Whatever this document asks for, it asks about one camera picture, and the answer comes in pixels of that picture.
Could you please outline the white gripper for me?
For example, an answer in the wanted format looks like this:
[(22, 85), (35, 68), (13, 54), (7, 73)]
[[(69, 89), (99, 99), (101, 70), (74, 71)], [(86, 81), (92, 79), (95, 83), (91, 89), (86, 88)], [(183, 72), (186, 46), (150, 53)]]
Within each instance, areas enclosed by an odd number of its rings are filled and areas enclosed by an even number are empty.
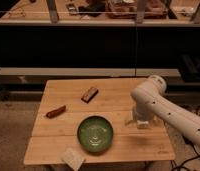
[(154, 118), (154, 114), (140, 104), (133, 106), (132, 116), (133, 118), (125, 120), (125, 126), (128, 126), (135, 121), (138, 129), (147, 129), (150, 126), (150, 122), (152, 120), (155, 126), (161, 127), (163, 124), (161, 119), (157, 117)]

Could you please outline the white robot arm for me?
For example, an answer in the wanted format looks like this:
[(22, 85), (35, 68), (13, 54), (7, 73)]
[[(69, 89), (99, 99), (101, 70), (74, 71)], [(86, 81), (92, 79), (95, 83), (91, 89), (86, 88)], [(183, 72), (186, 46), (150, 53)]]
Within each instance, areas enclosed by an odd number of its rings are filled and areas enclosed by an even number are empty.
[(135, 102), (132, 117), (137, 122), (147, 122), (156, 115), (200, 146), (200, 116), (185, 110), (163, 97), (166, 81), (151, 75), (131, 91)]

